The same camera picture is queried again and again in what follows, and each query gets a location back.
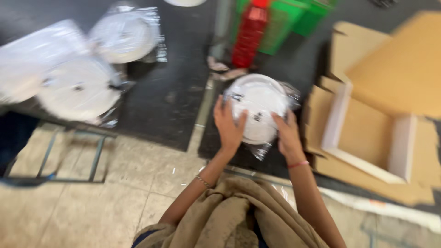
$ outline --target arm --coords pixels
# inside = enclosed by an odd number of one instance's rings
[[[288,165],[306,161],[295,116],[287,113],[287,122],[273,113],[274,122],[279,128],[279,150]],[[346,244],[326,209],[309,165],[299,165],[289,169],[299,214],[315,229],[331,248],[345,248]]]
[[[231,102],[228,100],[222,107],[222,96],[217,99],[214,107],[214,122],[220,134],[221,149],[216,153],[210,163],[200,172],[199,176],[208,184],[214,186],[221,176],[225,166],[236,154],[242,142],[243,130],[247,120],[247,112],[244,111],[236,126],[231,112]],[[207,189],[204,183],[194,178],[182,191],[176,200],[162,215],[159,223],[178,225],[188,208]]]

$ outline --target tile floor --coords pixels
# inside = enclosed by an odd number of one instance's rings
[[[38,128],[11,175],[36,175],[57,130]],[[130,247],[135,233],[156,223],[206,164],[197,157],[202,133],[203,126],[196,126],[186,153],[125,136],[107,139],[95,176],[95,181],[105,177],[104,184],[47,183],[32,189],[0,185],[0,247]],[[58,168],[59,177],[87,179],[96,142],[93,136],[59,132],[43,175]],[[289,182],[230,166],[228,170],[271,181],[295,208]],[[425,228],[324,200],[350,248],[441,244],[441,237]]]

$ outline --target bracelet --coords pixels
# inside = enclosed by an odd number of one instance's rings
[[[213,186],[211,186],[209,183],[205,182],[205,180],[203,180],[199,174],[196,175],[196,178],[199,179],[199,181],[201,181],[205,185],[205,187],[213,188]]]
[[[294,168],[294,167],[297,167],[297,166],[300,166],[300,165],[308,165],[309,164],[309,162],[308,161],[302,161],[302,162],[299,162],[299,163],[297,163],[297,164],[293,164],[293,165],[288,165],[288,166],[286,166],[288,169],[291,169],[291,168]]]

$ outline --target black mat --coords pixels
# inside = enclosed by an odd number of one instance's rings
[[[0,0],[0,45],[63,19],[75,20],[88,32],[114,0]],[[138,0],[140,7],[157,6],[166,38],[168,62],[129,64],[138,83],[126,96],[116,129],[186,150],[208,79],[208,44],[214,29],[216,1],[193,8],[163,0]],[[52,119],[37,108],[15,109]]]

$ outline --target green plastic crate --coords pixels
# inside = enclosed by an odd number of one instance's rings
[[[232,34],[232,43],[235,43],[242,13],[250,4],[250,0],[237,0],[236,17]],[[308,9],[306,1],[275,0],[269,8],[269,23],[265,29],[259,52],[273,55],[289,35],[293,25]]]
[[[292,31],[302,36],[310,35],[320,20],[335,7],[336,3],[337,0],[329,0],[328,4],[310,0],[309,9],[305,11],[300,20],[292,26]]]

